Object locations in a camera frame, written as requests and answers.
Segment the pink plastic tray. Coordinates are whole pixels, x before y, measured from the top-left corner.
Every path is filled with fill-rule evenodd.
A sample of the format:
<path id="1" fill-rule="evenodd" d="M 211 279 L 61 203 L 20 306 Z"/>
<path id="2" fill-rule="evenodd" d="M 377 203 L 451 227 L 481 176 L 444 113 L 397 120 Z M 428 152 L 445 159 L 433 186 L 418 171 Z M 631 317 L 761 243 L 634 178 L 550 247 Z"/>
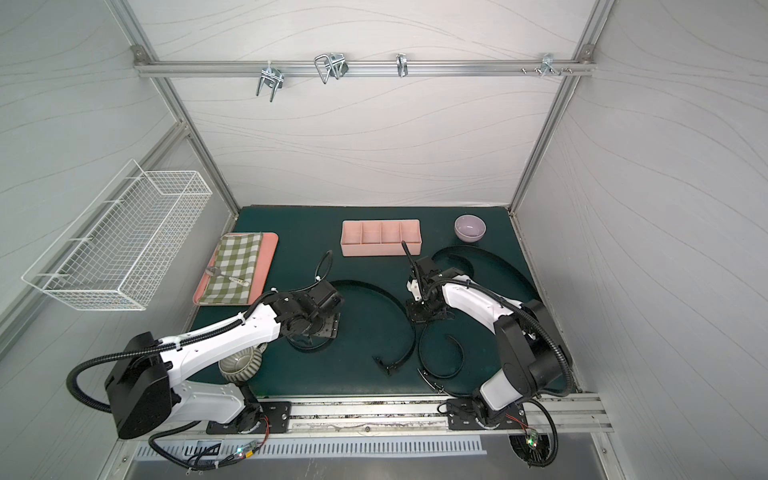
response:
<path id="1" fill-rule="evenodd" d="M 276 249 L 278 245 L 278 236 L 275 233 L 272 233 L 272 232 L 250 232 L 250 233 L 263 233 L 264 238 L 260 247 L 260 253 L 259 253 L 258 261 L 256 265 L 256 271 L 254 275 L 254 286 L 251 288 L 249 304 L 247 305 L 250 305 L 251 303 L 253 303 L 263 293 L 266 280 L 268 277 L 268 273 L 272 264 L 272 260 L 276 253 Z M 215 251 L 216 251 L 216 248 L 206 268 L 208 266 L 212 266 L 213 256 L 215 254 Z M 198 304 L 194 302 L 194 297 L 202 290 L 202 287 L 205 285 L 204 275 L 205 275 L 205 271 L 193 295 L 193 303 L 195 305 L 198 305 Z"/>

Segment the pink compartment storage box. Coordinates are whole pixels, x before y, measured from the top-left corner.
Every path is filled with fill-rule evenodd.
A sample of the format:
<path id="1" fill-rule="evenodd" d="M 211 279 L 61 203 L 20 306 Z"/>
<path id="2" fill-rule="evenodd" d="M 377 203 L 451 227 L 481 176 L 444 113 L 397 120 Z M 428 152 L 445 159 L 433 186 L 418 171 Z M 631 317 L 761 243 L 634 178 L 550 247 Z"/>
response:
<path id="1" fill-rule="evenodd" d="M 422 249 L 421 225 L 417 219 L 345 220 L 340 247 L 345 257 L 404 256 L 405 242 L 411 255 Z"/>

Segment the purple small bowl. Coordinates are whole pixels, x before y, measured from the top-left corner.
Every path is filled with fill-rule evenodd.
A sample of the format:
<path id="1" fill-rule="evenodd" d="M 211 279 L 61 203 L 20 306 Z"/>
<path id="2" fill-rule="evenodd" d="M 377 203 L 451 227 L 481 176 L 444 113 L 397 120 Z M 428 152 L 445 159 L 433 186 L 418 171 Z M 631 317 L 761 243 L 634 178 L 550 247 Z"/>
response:
<path id="1" fill-rule="evenodd" d="M 461 215 L 454 221 L 454 233 L 459 240 L 465 243 L 480 241 L 487 232 L 485 222 L 475 215 Z"/>

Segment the metal hook clamp centre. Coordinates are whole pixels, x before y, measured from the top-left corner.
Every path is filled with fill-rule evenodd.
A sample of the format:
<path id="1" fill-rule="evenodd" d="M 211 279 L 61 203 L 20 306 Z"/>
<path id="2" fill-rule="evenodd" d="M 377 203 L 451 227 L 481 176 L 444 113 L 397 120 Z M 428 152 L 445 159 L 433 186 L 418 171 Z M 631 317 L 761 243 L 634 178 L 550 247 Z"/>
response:
<path id="1" fill-rule="evenodd" d="M 323 84 L 333 78 L 339 80 L 349 71 L 349 65 L 343 53 L 324 53 L 314 58 L 313 64 Z"/>

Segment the metal hook clamp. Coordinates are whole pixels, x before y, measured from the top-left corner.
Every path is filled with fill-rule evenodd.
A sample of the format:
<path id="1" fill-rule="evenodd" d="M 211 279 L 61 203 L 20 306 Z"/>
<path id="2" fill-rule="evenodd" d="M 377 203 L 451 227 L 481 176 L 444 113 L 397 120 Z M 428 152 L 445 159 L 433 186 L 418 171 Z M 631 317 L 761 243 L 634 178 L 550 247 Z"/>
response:
<path id="1" fill-rule="evenodd" d="M 349 65 L 343 53 L 324 53 L 314 58 L 313 64 L 323 84 L 333 78 L 339 80 L 349 71 Z"/>
<path id="2" fill-rule="evenodd" d="M 519 71 L 524 76 L 538 77 L 567 77 L 575 73 L 570 61 L 556 59 L 551 53 L 545 54 L 538 64 L 521 67 Z"/>
<path id="3" fill-rule="evenodd" d="M 256 88 L 256 96 L 259 96 L 262 92 L 269 91 L 269 101 L 273 102 L 277 91 L 283 87 L 283 83 L 283 73 L 279 69 L 268 65 L 260 72 Z"/>

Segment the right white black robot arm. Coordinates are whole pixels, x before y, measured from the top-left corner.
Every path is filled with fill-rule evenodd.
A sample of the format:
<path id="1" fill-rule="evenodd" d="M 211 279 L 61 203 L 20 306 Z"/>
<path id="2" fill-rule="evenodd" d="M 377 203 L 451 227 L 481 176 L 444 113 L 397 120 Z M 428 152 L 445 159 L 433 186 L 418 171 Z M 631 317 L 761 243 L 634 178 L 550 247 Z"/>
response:
<path id="1" fill-rule="evenodd" d="M 499 370 L 467 396 L 483 428 L 494 428 L 510 406 L 544 394 L 567 397 L 576 381 L 572 358 L 543 303 L 504 297 L 457 269 L 440 270 L 430 258 L 410 260 L 407 303 L 418 320 L 457 310 L 493 333 Z"/>

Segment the dark green table mat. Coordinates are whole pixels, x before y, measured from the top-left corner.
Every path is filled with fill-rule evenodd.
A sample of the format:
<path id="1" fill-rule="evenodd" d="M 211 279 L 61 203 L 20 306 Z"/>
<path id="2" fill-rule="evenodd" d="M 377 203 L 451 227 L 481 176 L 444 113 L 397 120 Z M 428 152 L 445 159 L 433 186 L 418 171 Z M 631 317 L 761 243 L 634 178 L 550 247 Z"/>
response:
<path id="1" fill-rule="evenodd" d="M 469 265 L 475 282 L 515 300 L 537 297 L 515 230 L 503 207 L 474 210 L 486 225 L 471 251 L 454 232 L 462 207 L 310 207 L 244 208 L 238 233 L 271 232 L 278 245 L 267 286 L 281 291 L 306 286 L 322 255 L 331 252 L 330 276 L 339 282 L 344 305 L 339 333 L 315 352 L 295 350 L 287 339 L 267 347 L 253 392 L 267 396 L 362 396 L 426 394 L 419 375 L 426 365 L 455 393 L 468 393 L 497 372 L 493 334 L 460 311 L 430 326 L 420 353 L 411 353 L 411 326 L 400 306 L 409 298 L 409 261 L 404 256 L 347 257 L 340 249 L 346 220 L 416 219 L 422 255 L 442 268 Z"/>

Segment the grey ribbed ceramic mug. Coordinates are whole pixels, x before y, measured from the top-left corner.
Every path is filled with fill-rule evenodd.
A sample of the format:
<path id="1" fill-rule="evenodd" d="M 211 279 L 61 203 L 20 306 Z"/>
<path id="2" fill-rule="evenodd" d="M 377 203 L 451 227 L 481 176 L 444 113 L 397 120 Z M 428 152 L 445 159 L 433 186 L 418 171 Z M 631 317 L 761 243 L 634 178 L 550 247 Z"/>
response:
<path id="1" fill-rule="evenodd" d="M 267 343 L 261 343 L 220 360 L 218 362 L 220 374 L 229 383 L 247 383 L 259 372 L 267 347 Z"/>

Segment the metal hook clamp left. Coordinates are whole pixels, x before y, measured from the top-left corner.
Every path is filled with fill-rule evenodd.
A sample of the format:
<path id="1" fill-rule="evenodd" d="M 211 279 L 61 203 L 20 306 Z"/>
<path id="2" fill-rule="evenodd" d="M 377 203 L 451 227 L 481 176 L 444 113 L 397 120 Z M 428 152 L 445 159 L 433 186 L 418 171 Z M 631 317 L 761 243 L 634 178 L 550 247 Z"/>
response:
<path id="1" fill-rule="evenodd" d="M 283 87 L 283 83 L 283 73 L 279 69 L 268 65 L 260 72 L 256 88 L 256 96 L 259 96 L 262 92 L 269 91 L 269 101 L 273 102 L 277 91 Z"/>

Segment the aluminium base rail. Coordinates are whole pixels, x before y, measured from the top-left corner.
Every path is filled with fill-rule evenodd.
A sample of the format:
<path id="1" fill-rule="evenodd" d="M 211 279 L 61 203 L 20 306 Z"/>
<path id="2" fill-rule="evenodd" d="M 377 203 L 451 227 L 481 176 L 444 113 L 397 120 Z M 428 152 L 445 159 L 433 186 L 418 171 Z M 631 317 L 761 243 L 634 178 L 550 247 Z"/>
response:
<path id="1" fill-rule="evenodd" d="M 375 437 L 423 435 L 521 434 L 519 423 L 503 418 L 495 429 L 480 427 L 474 419 L 462 420 L 462 430 L 452 430 L 455 421 L 446 416 L 445 395 L 405 396 L 297 396 L 266 397 L 263 405 L 288 402 L 287 413 L 279 413 L 270 436 L 288 437 Z M 612 433 L 612 422 L 600 397 L 594 393 L 566 398 L 543 396 L 543 406 L 526 404 L 521 419 L 541 433 L 551 431 L 551 416 L 559 434 Z"/>

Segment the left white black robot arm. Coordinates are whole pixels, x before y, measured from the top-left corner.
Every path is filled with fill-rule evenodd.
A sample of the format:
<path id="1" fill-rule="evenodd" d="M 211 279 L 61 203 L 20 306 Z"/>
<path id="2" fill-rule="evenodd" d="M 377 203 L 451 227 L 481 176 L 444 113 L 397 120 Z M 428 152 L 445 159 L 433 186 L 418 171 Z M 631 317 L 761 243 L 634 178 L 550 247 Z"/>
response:
<path id="1" fill-rule="evenodd" d="M 213 422 L 238 433 L 256 428 L 261 408 L 247 382 L 246 352 L 280 338 L 333 339 L 344 299 L 328 281 L 299 290 L 269 291 L 245 311 L 215 324 L 156 339 L 133 337 L 118 353 L 75 366 L 66 388 L 78 402 L 111 414 L 121 439 L 167 422 Z"/>

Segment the metal hook clamp right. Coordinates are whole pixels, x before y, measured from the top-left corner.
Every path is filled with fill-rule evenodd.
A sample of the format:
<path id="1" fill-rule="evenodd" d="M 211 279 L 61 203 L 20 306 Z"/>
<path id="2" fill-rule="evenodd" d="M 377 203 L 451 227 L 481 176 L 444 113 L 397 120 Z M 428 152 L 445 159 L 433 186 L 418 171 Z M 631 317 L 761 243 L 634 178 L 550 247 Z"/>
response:
<path id="1" fill-rule="evenodd" d="M 567 77 L 575 73 L 570 61 L 556 59 L 551 53 L 545 54 L 538 64 L 521 67 L 519 71 L 524 76 L 538 77 Z"/>

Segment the green checkered cloth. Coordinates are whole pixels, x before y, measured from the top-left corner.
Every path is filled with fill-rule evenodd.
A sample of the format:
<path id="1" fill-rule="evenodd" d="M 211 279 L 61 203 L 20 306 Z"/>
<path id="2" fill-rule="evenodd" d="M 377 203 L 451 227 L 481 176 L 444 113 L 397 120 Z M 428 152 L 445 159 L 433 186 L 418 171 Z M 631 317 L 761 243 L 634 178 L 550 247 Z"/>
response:
<path id="1" fill-rule="evenodd" d="M 242 287 L 221 278 L 211 278 L 205 274 L 205 285 L 194 297 L 194 302 L 203 306 L 249 304 L 263 238 L 263 233 L 222 236 L 216 247 L 212 266 L 219 267 L 230 275 L 250 280 L 251 286 Z"/>

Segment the aluminium crossbar rail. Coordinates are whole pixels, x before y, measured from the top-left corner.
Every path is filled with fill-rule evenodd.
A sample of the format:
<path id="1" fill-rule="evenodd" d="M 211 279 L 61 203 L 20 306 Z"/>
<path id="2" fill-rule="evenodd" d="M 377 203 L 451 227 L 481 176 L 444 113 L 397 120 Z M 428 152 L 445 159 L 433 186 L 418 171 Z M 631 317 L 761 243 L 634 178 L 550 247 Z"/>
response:
<path id="1" fill-rule="evenodd" d="M 535 60 L 414 60 L 408 59 L 406 78 L 433 77 L 516 77 L 524 76 L 521 67 L 539 63 Z M 347 78 L 399 78 L 395 59 L 347 60 Z M 572 76 L 589 76 L 597 70 L 594 62 L 570 61 Z M 257 78 L 271 65 L 285 78 L 318 78 L 313 60 L 302 61 L 158 61 L 135 66 L 144 78 Z"/>

